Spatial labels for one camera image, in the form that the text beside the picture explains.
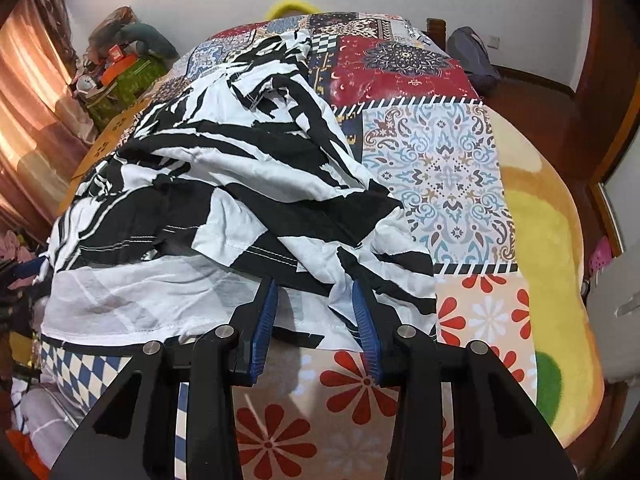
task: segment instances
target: wooden door frame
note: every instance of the wooden door frame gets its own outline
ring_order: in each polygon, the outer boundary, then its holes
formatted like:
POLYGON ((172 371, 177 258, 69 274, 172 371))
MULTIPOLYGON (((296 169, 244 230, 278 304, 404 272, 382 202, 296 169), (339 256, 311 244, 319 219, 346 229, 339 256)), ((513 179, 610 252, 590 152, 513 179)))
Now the wooden door frame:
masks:
POLYGON ((620 160, 626 152, 629 144, 634 138, 634 134, 640 123, 640 74, 636 79, 636 87, 634 94, 626 110, 625 117, 616 136, 613 139, 607 153, 596 168, 595 172, 589 180, 589 190, 593 195, 593 199, 602 218, 604 229, 609 238, 611 249, 614 256, 620 256, 624 250, 624 244, 615 215, 610 206, 607 195, 604 191, 604 183, 616 169, 620 160))

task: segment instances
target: wall outlet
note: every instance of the wall outlet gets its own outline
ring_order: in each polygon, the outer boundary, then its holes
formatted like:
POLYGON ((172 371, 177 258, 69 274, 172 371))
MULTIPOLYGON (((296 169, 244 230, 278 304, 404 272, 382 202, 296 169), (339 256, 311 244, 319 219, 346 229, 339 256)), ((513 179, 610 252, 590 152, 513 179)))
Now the wall outlet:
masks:
POLYGON ((500 38, 498 38, 498 36, 488 36, 486 40, 486 46, 488 48, 500 48, 500 38))

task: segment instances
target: pink slipper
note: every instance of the pink slipper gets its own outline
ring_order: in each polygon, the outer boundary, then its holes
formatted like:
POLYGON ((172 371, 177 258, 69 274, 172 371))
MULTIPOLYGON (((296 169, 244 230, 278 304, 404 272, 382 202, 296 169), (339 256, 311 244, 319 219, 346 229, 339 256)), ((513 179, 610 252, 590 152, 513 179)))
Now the pink slipper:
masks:
POLYGON ((589 258, 589 270, 591 276, 594 276, 595 273, 603 267, 608 266, 612 260, 613 254, 611 253, 609 239, 606 236, 603 236, 596 245, 596 249, 593 251, 591 258, 589 258))

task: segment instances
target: yellow blanket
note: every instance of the yellow blanket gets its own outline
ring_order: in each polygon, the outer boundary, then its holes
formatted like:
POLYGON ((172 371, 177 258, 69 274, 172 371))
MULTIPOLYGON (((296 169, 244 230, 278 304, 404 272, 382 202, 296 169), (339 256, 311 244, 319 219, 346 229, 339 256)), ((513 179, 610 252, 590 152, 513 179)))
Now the yellow blanket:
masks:
POLYGON ((593 421, 604 384, 580 298, 580 219, 554 168, 508 121, 490 111, 516 260, 529 282, 538 368, 537 406, 564 446, 593 421))

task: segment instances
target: black and white garment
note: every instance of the black and white garment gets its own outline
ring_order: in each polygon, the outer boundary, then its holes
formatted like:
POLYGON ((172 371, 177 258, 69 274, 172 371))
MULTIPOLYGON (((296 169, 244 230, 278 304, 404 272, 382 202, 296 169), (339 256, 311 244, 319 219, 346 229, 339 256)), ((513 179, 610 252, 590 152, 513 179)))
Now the black and white garment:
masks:
POLYGON ((306 82, 310 46, 306 30, 265 38, 147 108, 54 225, 43 333, 202 333, 268 276, 284 288, 276 325, 303 344, 358 350, 353 276, 432 331, 431 257, 306 82))

